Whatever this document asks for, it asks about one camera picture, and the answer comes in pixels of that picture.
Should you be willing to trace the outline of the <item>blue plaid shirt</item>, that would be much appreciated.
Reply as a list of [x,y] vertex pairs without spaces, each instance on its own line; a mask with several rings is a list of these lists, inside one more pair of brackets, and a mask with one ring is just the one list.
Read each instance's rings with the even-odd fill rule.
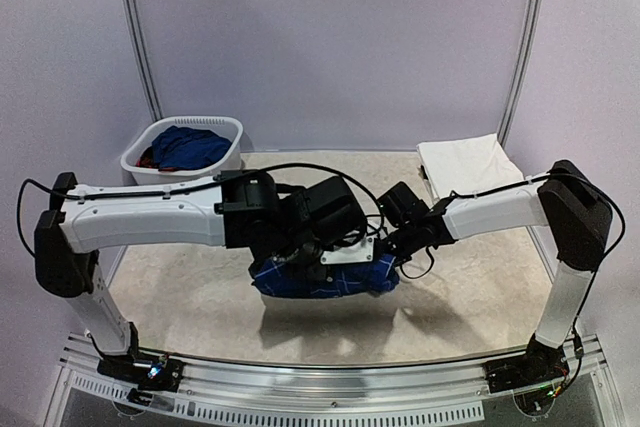
[[263,295],[281,299],[332,299],[358,294],[385,294],[400,282],[395,257],[375,261],[300,267],[268,259],[249,268],[252,285]]

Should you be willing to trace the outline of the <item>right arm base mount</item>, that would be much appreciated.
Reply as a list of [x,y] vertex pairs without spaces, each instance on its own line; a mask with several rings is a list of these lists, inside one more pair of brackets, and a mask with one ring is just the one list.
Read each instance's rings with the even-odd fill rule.
[[486,361],[484,380],[490,394],[510,392],[516,408],[526,417],[547,415],[555,401],[576,381],[583,363],[582,338],[572,329],[573,354],[577,362],[569,366],[562,346],[551,348],[532,337],[521,355]]

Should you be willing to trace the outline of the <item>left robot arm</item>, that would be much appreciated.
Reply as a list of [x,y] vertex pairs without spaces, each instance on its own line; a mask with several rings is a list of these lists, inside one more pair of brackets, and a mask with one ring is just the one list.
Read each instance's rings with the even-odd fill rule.
[[274,259],[312,272],[367,262],[374,241],[350,186],[339,174],[309,188],[282,186],[259,169],[98,188],[64,173],[34,231],[36,279],[67,300],[111,366],[138,381],[149,362],[101,278],[100,249],[164,243],[247,248],[258,264]]

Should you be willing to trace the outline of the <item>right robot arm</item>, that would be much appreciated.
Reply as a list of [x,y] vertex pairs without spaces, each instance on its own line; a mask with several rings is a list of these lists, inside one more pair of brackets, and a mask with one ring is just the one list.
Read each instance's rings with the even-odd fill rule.
[[606,257],[613,217],[607,196],[570,161],[546,173],[482,192],[451,193],[427,207],[403,182],[379,198],[394,229],[381,245],[405,262],[423,249],[452,245],[477,235],[546,227],[557,253],[552,287],[517,374],[537,383],[552,371],[560,348],[578,319],[590,285]]

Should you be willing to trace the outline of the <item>white t-shirt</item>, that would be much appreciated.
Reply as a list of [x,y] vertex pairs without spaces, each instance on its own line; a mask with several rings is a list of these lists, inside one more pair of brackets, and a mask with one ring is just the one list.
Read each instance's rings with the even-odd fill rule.
[[524,179],[495,133],[460,140],[421,142],[417,152],[433,200],[447,197],[452,191],[474,194]]

